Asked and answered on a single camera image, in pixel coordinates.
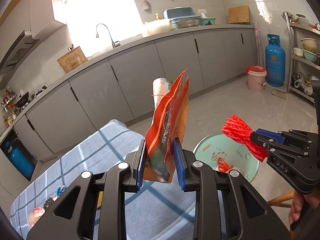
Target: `faucet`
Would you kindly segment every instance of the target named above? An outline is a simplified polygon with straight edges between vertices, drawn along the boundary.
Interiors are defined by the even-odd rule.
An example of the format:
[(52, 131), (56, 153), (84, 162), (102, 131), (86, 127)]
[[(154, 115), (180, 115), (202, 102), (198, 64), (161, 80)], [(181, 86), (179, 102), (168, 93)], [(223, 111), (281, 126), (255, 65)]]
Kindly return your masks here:
[(107, 27), (105, 24), (103, 24), (103, 23), (99, 23), (99, 24), (97, 24), (97, 26), (96, 26), (96, 38), (99, 37), (99, 34), (98, 34), (98, 26), (99, 26), (100, 24), (102, 24), (103, 26), (105, 26), (105, 27), (107, 28), (108, 33), (109, 33), (109, 36), (110, 36), (110, 39), (111, 39), (112, 47), (113, 47), (114, 49), (115, 49), (116, 47), (119, 47), (119, 46), (121, 45), (120, 42), (119, 42), (119, 41), (116, 41), (116, 42), (113, 41), (108, 27)]

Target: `red scrubber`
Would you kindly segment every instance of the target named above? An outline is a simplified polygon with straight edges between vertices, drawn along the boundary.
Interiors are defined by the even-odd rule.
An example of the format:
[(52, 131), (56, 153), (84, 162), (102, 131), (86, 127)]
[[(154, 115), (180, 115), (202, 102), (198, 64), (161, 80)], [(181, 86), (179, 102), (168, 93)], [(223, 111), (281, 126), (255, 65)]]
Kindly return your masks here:
[(235, 142), (244, 144), (257, 160), (263, 162), (267, 157), (267, 150), (250, 140), (252, 129), (235, 114), (227, 119), (222, 131)]

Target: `bucket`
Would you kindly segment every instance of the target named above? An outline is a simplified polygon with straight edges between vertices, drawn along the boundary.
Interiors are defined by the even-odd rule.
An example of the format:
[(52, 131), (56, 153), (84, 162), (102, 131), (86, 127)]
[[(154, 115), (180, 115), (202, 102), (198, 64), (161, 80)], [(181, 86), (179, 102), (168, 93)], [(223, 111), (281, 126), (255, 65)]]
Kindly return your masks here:
[(267, 71), (263, 67), (247, 67), (248, 89), (261, 93), (265, 89)]
[(247, 147), (237, 143), (222, 132), (203, 138), (193, 150), (196, 159), (216, 170), (217, 159), (221, 157), (227, 164), (238, 170), (249, 182), (252, 182), (259, 169), (259, 161), (253, 157)]

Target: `bright window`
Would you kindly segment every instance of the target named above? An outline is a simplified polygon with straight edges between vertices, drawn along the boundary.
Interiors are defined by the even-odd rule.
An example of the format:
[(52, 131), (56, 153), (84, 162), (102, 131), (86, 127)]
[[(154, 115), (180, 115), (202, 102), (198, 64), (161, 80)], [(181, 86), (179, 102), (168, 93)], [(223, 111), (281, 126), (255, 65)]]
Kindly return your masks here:
[(86, 57), (141, 32), (142, 21), (134, 0), (67, 0), (65, 13), (68, 29), (75, 47), (80, 46)]

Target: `gas cylinder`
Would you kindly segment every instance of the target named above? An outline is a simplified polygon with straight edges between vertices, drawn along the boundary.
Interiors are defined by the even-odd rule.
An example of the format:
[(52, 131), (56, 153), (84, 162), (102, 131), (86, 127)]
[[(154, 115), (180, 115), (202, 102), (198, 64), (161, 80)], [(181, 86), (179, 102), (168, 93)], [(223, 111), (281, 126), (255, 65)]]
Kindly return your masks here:
[(285, 73), (285, 51), (280, 45), (280, 36), (268, 34), (266, 46), (267, 82), (274, 87), (283, 86)]

